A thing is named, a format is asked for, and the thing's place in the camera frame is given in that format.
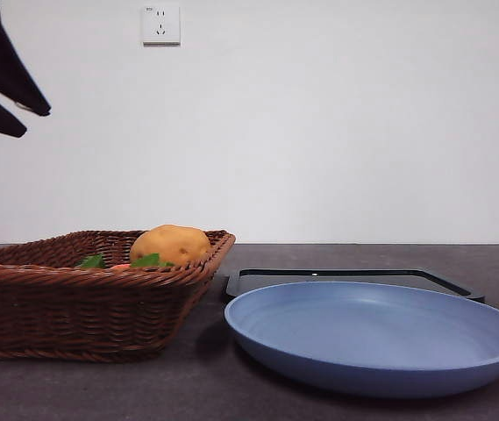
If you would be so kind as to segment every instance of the blue plate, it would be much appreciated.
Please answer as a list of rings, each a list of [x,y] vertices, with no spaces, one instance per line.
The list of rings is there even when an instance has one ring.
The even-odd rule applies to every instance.
[[[375,283],[287,283],[238,296],[225,319],[256,360],[319,388],[418,398],[499,377],[499,310],[457,296]]]

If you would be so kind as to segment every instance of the wicker basket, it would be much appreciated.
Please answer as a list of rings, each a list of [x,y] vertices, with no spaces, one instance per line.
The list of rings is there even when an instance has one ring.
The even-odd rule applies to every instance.
[[[120,362],[157,355],[210,286],[235,241],[206,232],[211,250],[182,267],[79,269],[103,253],[125,263],[142,231],[72,232],[0,248],[0,359]]]

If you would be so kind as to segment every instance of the dark gray table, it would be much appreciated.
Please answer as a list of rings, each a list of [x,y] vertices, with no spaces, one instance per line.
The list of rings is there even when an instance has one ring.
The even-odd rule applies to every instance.
[[[0,420],[499,420],[499,380],[458,396],[391,401],[287,380],[248,357],[223,319],[239,268],[425,268],[499,308],[499,246],[236,245],[156,360],[0,361]]]

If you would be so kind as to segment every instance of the wall outlet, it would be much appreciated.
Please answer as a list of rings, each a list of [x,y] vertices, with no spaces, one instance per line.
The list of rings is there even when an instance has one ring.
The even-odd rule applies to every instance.
[[[181,44],[179,6],[155,4],[142,9],[142,42],[145,46]]]

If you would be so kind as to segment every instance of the black tray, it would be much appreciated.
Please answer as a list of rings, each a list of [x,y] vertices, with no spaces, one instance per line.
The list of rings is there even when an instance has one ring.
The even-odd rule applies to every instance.
[[[241,269],[230,275],[225,293],[239,296],[257,288],[289,282],[347,281],[401,285],[464,296],[485,303],[485,296],[422,269]]]

